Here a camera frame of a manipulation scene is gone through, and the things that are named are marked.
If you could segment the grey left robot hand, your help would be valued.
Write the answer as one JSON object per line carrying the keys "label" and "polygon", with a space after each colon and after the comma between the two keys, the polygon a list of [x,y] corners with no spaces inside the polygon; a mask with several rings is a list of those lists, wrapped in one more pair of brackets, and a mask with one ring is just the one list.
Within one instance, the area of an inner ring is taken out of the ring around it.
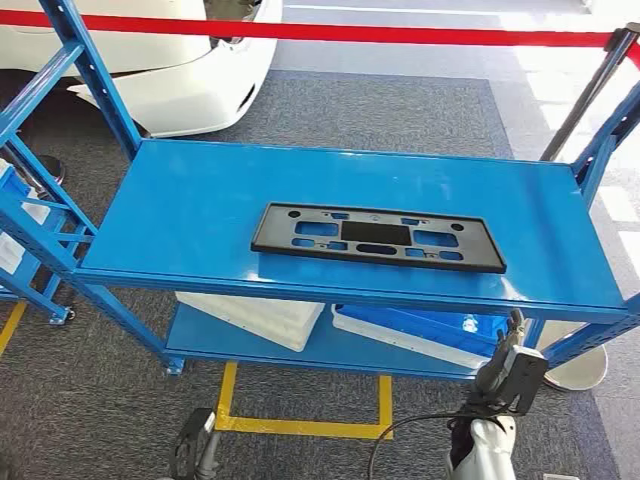
{"label": "grey left robot hand", "polygon": [[205,446],[196,467],[194,478],[196,480],[214,480],[220,466],[215,455],[220,444],[221,433],[213,431]]}

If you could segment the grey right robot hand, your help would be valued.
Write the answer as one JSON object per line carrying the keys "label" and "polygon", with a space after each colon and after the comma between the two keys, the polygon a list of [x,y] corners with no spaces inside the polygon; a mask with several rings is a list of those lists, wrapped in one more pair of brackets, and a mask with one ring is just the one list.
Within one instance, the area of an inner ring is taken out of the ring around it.
{"label": "grey right robot hand", "polygon": [[475,389],[482,395],[495,391],[501,383],[500,379],[509,352],[515,345],[521,345],[525,337],[525,317],[520,309],[512,310],[506,322],[506,329],[497,331],[497,343],[492,357],[482,366],[476,374]]}

